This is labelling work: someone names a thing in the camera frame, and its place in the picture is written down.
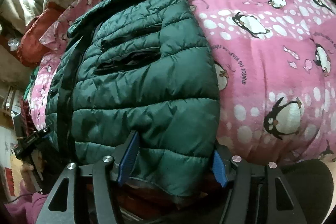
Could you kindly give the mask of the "person left hand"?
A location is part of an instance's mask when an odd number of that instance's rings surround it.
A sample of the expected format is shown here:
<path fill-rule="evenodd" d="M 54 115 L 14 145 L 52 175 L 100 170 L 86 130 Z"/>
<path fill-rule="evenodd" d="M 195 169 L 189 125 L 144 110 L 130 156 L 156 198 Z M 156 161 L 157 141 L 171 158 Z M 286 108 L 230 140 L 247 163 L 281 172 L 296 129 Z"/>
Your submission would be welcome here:
<path fill-rule="evenodd" d="M 37 191 L 31 175 L 33 170 L 37 169 L 38 172 L 43 172 L 43 159 L 41 151 L 35 150 L 33 152 L 33 163 L 34 164 L 32 165 L 25 161 L 21 166 L 22 185 L 31 193 Z"/>

